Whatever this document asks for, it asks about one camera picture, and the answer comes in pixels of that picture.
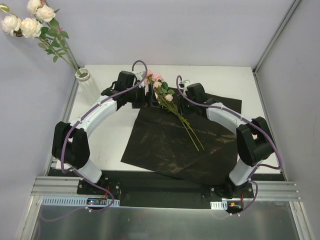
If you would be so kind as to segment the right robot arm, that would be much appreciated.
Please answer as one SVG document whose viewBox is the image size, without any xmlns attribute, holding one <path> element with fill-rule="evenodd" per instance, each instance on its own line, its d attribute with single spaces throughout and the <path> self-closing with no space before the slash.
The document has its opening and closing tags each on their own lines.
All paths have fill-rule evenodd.
<svg viewBox="0 0 320 240">
<path fill-rule="evenodd" d="M 263 117 L 248 120 L 222 102 L 208 98 L 200 83 L 182 80 L 176 85 L 180 93 L 179 107 L 183 114 L 197 113 L 235 134 L 239 160 L 225 178 L 224 184 L 216 187 L 215 193 L 227 199 L 237 197 L 258 165 L 275 152 L 266 120 Z"/>
</svg>

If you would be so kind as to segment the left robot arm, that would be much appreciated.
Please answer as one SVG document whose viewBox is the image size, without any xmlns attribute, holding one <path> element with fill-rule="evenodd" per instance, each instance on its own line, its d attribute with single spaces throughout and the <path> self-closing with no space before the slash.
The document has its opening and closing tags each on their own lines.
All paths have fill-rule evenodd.
<svg viewBox="0 0 320 240">
<path fill-rule="evenodd" d="M 101 92 L 86 112 L 70 122 L 60 121 L 55 126 L 52 156 L 60 160 L 62 170 L 67 164 L 70 166 L 68 171 L 74 170 L 87 179 L 89 190 L 96 195 L 105 191 L 106 183 L 102 180 L 102 170 L 90 160 L 89 137 L 107 117 L 127 103 L 131 103 L 133 108 L 148 105 L 151 97 L 145 90 L 146 77 L 145 71 L 122 70 L 117 80 Z"/>
</svg>

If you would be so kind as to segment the pink and white flower bouquet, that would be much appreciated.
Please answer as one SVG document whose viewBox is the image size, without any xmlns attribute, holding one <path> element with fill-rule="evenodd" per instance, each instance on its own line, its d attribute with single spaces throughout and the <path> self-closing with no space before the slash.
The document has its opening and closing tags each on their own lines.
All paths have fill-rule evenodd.
<svg viewBox="0 0 320 240">
<path fill-rule="evenodd" d="M 182 126 L 184 127 L 187 134 L 189 135 L 196 150 L 198 152 L 200 151 L 194 138 L 197 140 L 200 147 L 204 150 L 204 146 L 202 145 L 198 136 L 196 135 L 196 133 L 192 129 L 190 123 L 179 112 L 178 105 L 173 102 L 175 91 L 173 89 L 169 88 L 169 85 L 164 81 L 162 76 L 160 74 L 153 73 L 152 71 L 149 70 L 146 74 L 146 78 L 145 78 L 144 82 L 148 85 L 152 85 L 155 99 L 159 103 L 159 105 L 163 109 L 167 110 L 168 112 L 173 113 L 176 117 L 179 118 L 180 122 L 182 123 Z"/>
</svg>

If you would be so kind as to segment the green leafy flower stem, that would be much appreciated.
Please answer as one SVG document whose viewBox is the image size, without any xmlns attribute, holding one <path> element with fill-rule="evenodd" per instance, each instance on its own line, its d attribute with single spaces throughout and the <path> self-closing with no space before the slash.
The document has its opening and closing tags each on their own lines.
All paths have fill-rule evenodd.
<svg viewBox="0 0 320 240">
<path fill-rule="evenodd" d="M 50 22 L 53 18 L 56 18 L 56 13 L 58 11 L 49 7 L 45 0 L 29 0 L 27 2 L 27 10 L 35 17 L 38 23 L 42 24 L 42 27 L 40 28 L 40 34 L 37 38 L 43 38 L 41 34 L 45 30 L 45 24 L 41 21 L 45 21 L 46 23 Z M 47 49 L 48 44 L 44 44 L 41 40 L 39 41 L 39 47 L 44 49 L 48 54 L 50 51 Z"/>
</svg>

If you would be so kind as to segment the white peony flower stem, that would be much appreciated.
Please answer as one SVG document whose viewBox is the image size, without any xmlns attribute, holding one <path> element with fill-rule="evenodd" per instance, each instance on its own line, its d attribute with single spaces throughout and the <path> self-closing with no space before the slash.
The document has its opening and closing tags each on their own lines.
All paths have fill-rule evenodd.
<svg viewBox="0 0 320 240">
<path fill-rule="evenodd" d="M 40 40 L 38 39 L 38 36 L 41 33 L 41 27 L 43 25 L 38 23 L 32 14 L 31 17 L 21 19 L 16 14 L 14 14 L 10 7 L 5 3 L 0 4 L 0 10 L 6 14 L 4 19 L 0 21 L 1 28 L 6 34 L 9 34 L 13 37 L 37 39 L 39 46 Z"/>
</svg>

